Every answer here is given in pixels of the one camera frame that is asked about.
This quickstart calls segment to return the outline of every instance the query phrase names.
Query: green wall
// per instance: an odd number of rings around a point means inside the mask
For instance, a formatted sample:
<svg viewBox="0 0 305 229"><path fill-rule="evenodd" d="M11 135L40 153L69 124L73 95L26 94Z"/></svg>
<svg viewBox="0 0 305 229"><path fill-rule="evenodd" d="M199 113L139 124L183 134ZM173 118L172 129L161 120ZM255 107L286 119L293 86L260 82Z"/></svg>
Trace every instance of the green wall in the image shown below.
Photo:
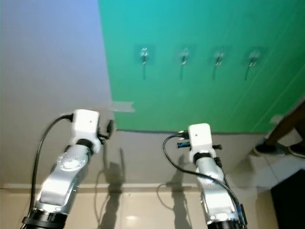
<svg viewBox="0 0 305 229"><path fill-rule="evenodd" d="M119 129L265 132L304 95L303 0L100 0L100 13L112 99L134 102L134 113L115 114Z"/></svg>

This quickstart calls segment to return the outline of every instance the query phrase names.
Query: tiled floor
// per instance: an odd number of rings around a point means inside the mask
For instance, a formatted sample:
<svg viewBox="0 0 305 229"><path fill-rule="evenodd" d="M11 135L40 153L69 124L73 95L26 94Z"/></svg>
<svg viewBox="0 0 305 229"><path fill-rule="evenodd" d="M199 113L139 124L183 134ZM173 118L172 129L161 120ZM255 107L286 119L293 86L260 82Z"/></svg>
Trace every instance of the tiled floor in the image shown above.
<svg viewBox="0 0 305 229"><path fill-rule="evenodd" d="M265 189L234 188L244 203L250 229L276 229L270 192ZM29 196L2 192L5 210L1 229L18 229L26 214ZM199 193L78 194L66 229L206 229Z"/></svg>

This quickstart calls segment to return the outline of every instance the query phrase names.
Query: gray wall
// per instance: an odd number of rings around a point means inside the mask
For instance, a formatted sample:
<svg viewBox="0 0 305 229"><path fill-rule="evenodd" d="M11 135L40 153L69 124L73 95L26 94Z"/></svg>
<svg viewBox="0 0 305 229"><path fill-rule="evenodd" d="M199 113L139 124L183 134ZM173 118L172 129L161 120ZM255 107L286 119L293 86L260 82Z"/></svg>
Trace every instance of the gray wall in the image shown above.
<svg viewBox="0 0 305 229"><path fill-rule="evenodd" d="M102 113L102 127L111 93L97 1L27 0L1 2L1 186L30 183L38 139L59 114L78 108ZM69 141L70 124L52 130L42 149L38 182L49 173ZM112 164L109 179L118 182L126 167L126 183L161 183L174 169L162 155L168 134L116 132L108 147ZM229 171L245 157L260 135L215 135ZM186 152L169 144L175 160ZM94 183L102 169L102 154L95 156L85 183ZM194 182L194 177L185 177Z"/></svg>

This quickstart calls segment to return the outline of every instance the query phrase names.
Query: black cable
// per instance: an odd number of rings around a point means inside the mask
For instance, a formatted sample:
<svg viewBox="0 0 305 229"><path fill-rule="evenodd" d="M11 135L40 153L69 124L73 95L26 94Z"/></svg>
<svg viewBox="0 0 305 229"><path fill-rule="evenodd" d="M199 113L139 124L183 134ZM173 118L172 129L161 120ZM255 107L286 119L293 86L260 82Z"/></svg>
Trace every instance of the black cable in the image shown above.
<svg viewBox="0 0 305 229"><path fill-rule="evenodd" d="M30 216L31 211L34 208L36 177L37 177L37 169L38 169L38 163L39 163L39 157L40 157L42 144L43 144L46 136L48 135L49 131L52 129L52 127L62 119L69 119L72 122L73 114L63 114L60 117L56 118L52 123L49 124L47 129L44 131L44 133L41 137L41 140L39 141L39 144L38 144L38 147L36 150L35 162L34 162L33 173L32 173L32 186L31 186L31 191L30 191L30 205L29 205L28 217Z"/></svg>
<svg viewBox="0 0 305 229"><path fill-rule="evenodd" d="M192 174L192 175L196 175L196 176L199 176L199 177L202 177L202 178L206 178L206 179L209 179L215 183L217 183L218 185L222 186L225 190L227 190L227 192L229 193L229 195L231 196L231 198L233 199L233 202L235 203L236 207L237 208L240 208L240 203L239 203L239 200L237 198L237 196L234 194L234 192L226 185L224 184L223 182L221 182L220 180L218 179L215 179L213 177L210 177L208 175L205 175L205 174L202 174L202 173L196 173L196 172L193 172L193 171L190 171L190 170L186 170L184 168L181 168L179 165L177 165L167 154L166 152L166 148L165 148L165 145L166 143L171 139L171 138L174 138L174 137L182 137L183 134L180 134L180 133L177 133L177 134L173 134L173 135L170 135L168 136L164 141L163 141L163 145L162 145L162 148L163 148L163 152L164 152L164 155L166 156L167 160L172 164L172 166L174 166L176 169L180 170L181 172L184 172L184 173L188 173L188 174ZM239 220L240 220L240 223L244 223L244 220L241 218L241 216L238 214L239 216Z"/></svg>

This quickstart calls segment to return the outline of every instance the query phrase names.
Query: green backdrop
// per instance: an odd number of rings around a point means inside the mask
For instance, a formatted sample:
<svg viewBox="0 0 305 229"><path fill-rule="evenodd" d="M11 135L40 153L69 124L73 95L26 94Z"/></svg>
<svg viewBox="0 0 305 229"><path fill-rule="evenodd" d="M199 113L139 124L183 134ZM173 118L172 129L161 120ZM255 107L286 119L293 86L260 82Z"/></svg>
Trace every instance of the green backdrop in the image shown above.
<svg viewBox="0 0 305 229"><path fill-rule="evenodd" d="M119 129L265 132L305 92L303 0L100 0ZM147 64L141 64L142 47ZM183 47L189 48L181 66ZM223 50L214 72L215 53ZM258 50L254 67L249 54Z"/></svg>

